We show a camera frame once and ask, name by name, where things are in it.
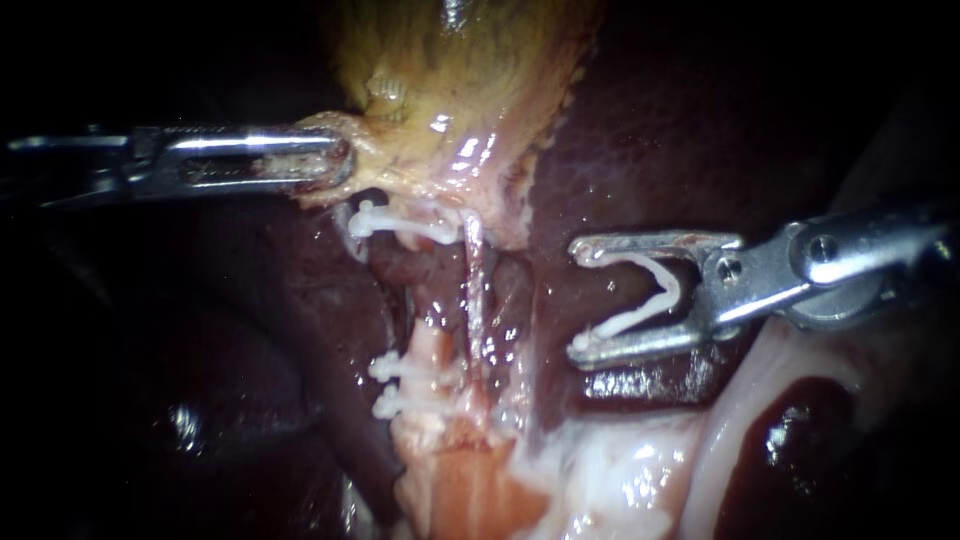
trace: clip applier jaw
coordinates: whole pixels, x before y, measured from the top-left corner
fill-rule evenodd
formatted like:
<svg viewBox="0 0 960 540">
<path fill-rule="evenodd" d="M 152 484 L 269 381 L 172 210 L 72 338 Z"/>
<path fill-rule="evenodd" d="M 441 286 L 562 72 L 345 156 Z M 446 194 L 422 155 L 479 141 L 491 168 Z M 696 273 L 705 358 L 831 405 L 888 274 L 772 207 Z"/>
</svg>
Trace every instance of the clip applier jaw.
<svg viewBox="0 0 960 540">
<path fill-rule="evenodd" d="M 868 208 L 792 222 L 751 247 L 733 234 L 683 230 L 576 238 L 568 251 L 578 265 L 633 262 L 664 290 L 575 336 L 567 354 L 582 370 L 626 366 L 731 339 L 745 323 L 771 314 L 805 329 L 854 325 L 917 298 L 924 284 L 912 269 L 955 234 L 957 216 L 956 204 L 943 201 Z M 689 313 L 674 325 L 627 331 L 679 300 L 676 279 L 656 262 L 670 258 L 700 271 Z"/>
<path fill-rule="evenodd" d="M 291 128 L 139 127 L 128 135 L 28 137 L 7 149 L 41 158 L 31 166 L 45 181 L 25 185 L 41 208 L 295 195 L 342 184 L 354 160 L 340 134 Z"/>
</svg>

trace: forceps jaw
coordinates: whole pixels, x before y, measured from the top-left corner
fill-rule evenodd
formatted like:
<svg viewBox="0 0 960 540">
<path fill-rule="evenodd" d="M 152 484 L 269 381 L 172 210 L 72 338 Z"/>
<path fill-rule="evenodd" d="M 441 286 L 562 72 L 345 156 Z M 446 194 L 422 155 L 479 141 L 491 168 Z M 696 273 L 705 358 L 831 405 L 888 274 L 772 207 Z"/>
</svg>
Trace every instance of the forceps jaw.
<svg viewBox="0 0 960 540">
<path fill-rule="evenodd" d="M 60 172 L 70 178 L 34 195 L 36 206 L 52 209 L 245 193 L 295 196 L 340 186 L 355 160 L 340 134 L 292 128 L 139 127 L 129 135 L 28 137 L 7 148 L 48 163 L 65 156 L 82 162 Z"/>
<path fill-rule="evenodd" d="M 567 354 L 586 371 L 639 364 L 729 340 L 748 322 L 774 314 L 801 329 L 848 328 L 929 295 L 911 277 L 913 267 L 957 228 L 957 201 L 946 199 L 792 222 L 748 248 L 736 235 L 703 231 L 580 237 L 569 252 L 581 266 L 599 266 L 595 261 L 608 251 L 632 251 L 693 261 L 701 282 L 680 323 L 588 343 L 575 339 Z"/>
</svg>

